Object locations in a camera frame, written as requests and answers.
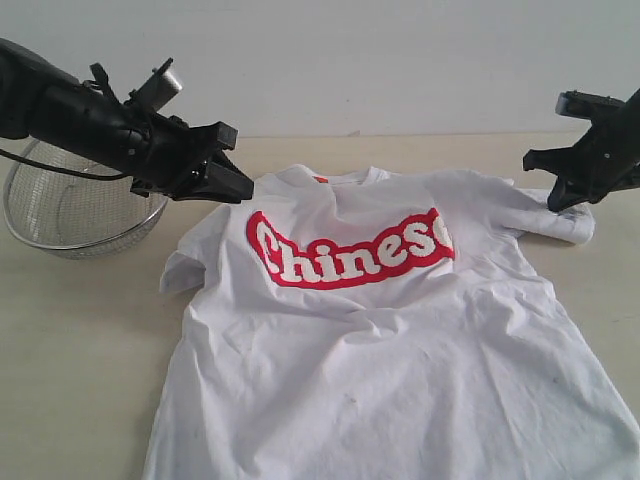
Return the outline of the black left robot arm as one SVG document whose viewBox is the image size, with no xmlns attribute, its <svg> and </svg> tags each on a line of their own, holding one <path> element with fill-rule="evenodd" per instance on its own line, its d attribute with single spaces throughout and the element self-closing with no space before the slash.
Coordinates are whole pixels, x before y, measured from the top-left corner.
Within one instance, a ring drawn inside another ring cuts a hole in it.
<svg viewBox="0 0 640 480">
<path fill-rule="evenodd" d="M 224 122 L 191 127 L 160 109 L 183 88 L 167 59 L 119 101 L 104 68 L 80 81 L 31 50 L 1 42 L 1 136 L 32 137 L 131 178 L 132 193 L 239 204 L 254 183 L 226 156 L 238 132 Z"/>
</svg>

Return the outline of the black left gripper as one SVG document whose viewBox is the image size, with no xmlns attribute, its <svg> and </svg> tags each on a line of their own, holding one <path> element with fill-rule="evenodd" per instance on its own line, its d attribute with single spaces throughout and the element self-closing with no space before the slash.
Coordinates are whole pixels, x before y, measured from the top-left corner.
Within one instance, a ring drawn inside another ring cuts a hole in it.
<svg viewBox="0 0 640 480">
<path fill-rule="evenodd" d="M 253 180 L 225 154 L 238 131 L 224 122 L 190 127 L 177 117 L 124 112 L 119 134 L 119 172 L 134 178 L 135 193 L 226 204 L 253 197 Z"/>
</svg>

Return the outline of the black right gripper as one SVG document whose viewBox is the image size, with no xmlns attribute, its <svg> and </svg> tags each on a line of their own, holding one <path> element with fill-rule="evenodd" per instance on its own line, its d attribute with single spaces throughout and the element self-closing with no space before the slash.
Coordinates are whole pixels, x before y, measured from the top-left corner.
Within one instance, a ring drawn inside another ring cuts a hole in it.
<svg viewBox="0 0 640 480">
<path fill-rule="evenodd" d="M 524 171 L 574 175 L 579 159 L 579 180 L 557 177 L 547 197 L 555 213 L 583 203 L 599 203 L 609 193 L 639 188 L 639 91 L 616 113 L 592 123 L 572 147 L 529 150 Z"/>
</svg>

